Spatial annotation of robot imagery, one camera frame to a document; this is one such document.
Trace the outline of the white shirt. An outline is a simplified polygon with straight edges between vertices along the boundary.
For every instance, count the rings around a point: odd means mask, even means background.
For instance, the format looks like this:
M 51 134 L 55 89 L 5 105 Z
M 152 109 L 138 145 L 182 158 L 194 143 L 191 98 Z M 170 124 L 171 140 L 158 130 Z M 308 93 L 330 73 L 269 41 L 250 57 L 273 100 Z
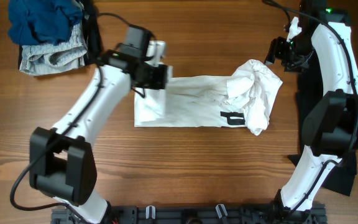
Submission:
M 164 90 L 135 96 L 136 127 L 266 130 L 281 79 L 262 62 L 246 61 L 231 76 L 170 77 Z

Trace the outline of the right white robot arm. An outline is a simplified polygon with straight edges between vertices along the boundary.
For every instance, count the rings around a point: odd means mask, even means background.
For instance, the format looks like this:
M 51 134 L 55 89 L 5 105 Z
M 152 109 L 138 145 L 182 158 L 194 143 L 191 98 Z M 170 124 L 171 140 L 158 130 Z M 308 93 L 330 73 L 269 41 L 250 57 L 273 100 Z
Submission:
M 271 42 L 265 63 L 280 60 L 298 75 L 300 154 L 295 171 L 278 192 L 270 216 L 303 222 L 320 188 L 349 195 L 357 174 L 358 68 L 351 44 L 351 19 L 326 1 L 304 0 L 283 7 L 287 37 Z

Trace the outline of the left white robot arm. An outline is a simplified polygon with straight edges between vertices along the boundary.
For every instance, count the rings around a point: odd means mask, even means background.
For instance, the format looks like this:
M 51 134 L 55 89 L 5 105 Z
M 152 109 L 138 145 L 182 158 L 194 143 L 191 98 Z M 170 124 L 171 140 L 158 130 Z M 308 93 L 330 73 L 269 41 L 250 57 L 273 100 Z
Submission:
M 96 70 L 77 102 L 51 129 L 30 137 L 29 184 L 55 198 L 82 223 L 110 223 L 111 206 L 99 196 L 92 147 L 119 102 L 130 92 L 145 97 L 161 90 L 169 67 L 161 59 L 166 43 L 131 25 L 123 43 L 94 59 Z

